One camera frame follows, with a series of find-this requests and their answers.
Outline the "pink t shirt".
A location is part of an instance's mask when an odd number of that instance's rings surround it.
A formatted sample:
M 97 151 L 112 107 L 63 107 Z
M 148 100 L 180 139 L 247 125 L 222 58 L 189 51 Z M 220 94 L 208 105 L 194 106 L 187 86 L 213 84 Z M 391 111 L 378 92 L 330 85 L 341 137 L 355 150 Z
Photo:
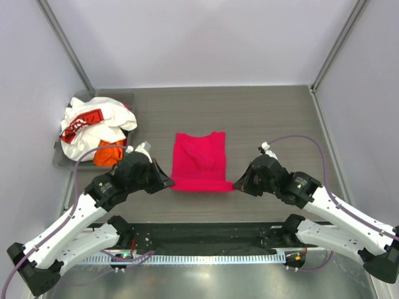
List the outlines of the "pink t shirt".
M 173 147 L 171 188 L 182 192 L 232 192 L 226 180 L 226 133 L 207 136 L 177 133 Z

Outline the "white t shirt red print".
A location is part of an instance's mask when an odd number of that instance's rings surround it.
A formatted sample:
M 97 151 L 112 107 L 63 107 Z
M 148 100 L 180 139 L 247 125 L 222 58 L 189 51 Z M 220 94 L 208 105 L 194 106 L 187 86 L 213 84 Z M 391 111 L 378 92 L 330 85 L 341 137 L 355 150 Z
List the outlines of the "white t shirt red print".
M 137 119 L 125 104 L 113 98 L 93 97 L 84 102 L 72 97 L 60 125 L 63 153 L 77 161 L 102 141 L 114 144 L 126 140 L 126 132 L 137 128 Z

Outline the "clear plastic bin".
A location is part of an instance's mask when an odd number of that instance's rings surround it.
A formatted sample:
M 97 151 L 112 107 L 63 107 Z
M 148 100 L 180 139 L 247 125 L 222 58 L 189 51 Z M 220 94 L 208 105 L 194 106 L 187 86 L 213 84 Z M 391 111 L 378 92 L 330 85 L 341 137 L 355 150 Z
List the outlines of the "clear plastic bin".
M 81 90 L 76 92 L 74 96 L 83 102 L 88 102 L 93 97 L 110 97 L 126 105 L 132 113 L 135 113 L 136 110 L 135 95 L 130 89 L 98 89 L 94 92 Z M 57 140 L 54 143 L 54 157 L 52 164 L 57 169 L 67 171 L 73 171 L 75 168 L 75 161 L 66 157 L 62 150 L 60 140 Z M 101 171 L 109 168 L 109 166 L 96 166 L 92 161 L 85 161 L 79 164 L 79 170 L 81 171 Z

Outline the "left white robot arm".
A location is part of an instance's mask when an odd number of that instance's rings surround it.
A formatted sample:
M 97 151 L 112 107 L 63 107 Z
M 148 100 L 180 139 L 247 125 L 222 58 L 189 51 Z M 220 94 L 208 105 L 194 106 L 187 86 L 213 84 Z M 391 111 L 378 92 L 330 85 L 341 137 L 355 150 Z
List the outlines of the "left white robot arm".
M 53 288 L 71 267 L 101 250 L 127 248 L 134 238 L 128 222 L 113 216 L 85 237 L 80 233 L 129 194 L 145 191 L 154 194 L 174 186 L 155 159 L 143 151 L 133 151 L 112 169 L 93 178 L 74 205 L 36 238 L 22 244 L 15 242 L 7 254 L 34 296 Z

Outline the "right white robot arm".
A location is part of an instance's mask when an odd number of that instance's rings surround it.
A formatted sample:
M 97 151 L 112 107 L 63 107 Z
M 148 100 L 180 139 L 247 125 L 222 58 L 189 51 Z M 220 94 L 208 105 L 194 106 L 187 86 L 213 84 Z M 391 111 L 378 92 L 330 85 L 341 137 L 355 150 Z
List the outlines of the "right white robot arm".
M 262 154 L 233 184 L 251 196 L 265 192 L 283 203 L 318 215 L 331 226 L 291 214 L 279 238 L 288 246 L 315 245 L 344 255 L 373 277 L 395 283 L 398 278 L 398 228 L 379 222 L 335 197 L 320 181 L 303 172 L 290 173 L 277 159 Z

